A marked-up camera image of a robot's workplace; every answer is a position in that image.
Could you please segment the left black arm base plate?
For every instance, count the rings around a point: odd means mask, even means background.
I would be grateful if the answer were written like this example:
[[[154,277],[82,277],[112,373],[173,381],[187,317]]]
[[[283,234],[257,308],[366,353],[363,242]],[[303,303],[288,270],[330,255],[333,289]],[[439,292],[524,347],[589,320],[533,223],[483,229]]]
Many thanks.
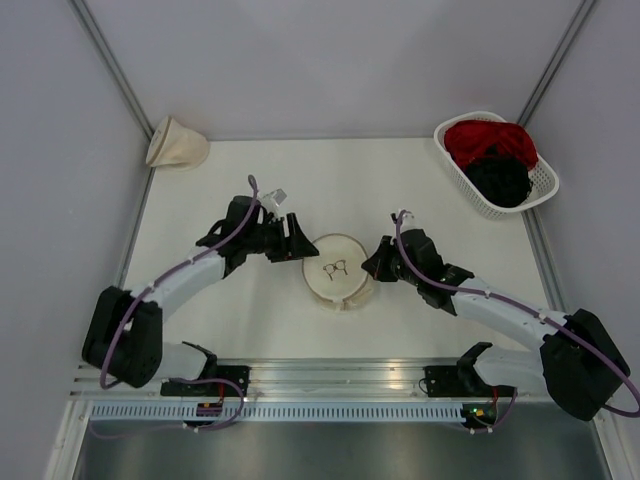
[[[160,389],[163,397],[240,398],[247,394],[250,367],[247,365],[213,365],[206,367],[195,380],[171,378]]]

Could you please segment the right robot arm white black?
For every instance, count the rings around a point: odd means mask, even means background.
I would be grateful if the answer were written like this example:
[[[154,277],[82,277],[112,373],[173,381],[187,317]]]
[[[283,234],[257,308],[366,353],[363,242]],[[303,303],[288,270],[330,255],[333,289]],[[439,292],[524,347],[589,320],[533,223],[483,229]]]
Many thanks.
[[[412,285],[427,305],[476,321],[521,345],[509,350],[478,342],[456,364],[459,388],[478,395],[488,387],[546,395],[569,415],[591,420],[627,387],[630,368],[600,319],[536,307],[499,292],[472,272],[443,261],[435,243],[418,228],[381,238],[361,265],[379,282]]]

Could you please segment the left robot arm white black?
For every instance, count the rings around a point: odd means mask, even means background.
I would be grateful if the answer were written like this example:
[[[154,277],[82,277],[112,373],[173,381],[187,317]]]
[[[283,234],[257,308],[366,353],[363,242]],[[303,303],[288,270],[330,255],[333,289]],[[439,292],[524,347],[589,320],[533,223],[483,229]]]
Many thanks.
[[[99,369],[103,389],[120,383],[141,388],[150,381],[184,384],[206,396],[218,384],[216,355],[192,342],[163,339],[165,322],[202,290],[229,277],[250,255],[272,263],[318,256],[293,213],[276,217],[262,201],[236,196],[226,215],[199,239],[178,265],[145,286],[104,289],[81,350]]]

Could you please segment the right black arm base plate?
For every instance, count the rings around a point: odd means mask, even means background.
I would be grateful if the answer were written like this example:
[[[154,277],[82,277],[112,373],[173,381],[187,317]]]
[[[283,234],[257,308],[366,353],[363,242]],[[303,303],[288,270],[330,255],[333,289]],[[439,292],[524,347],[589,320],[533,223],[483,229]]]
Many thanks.
[[[454,365],[432,365],[424,368],[427,395],[430,398],[510,398],[511,386],[485,383],[473,369]]]

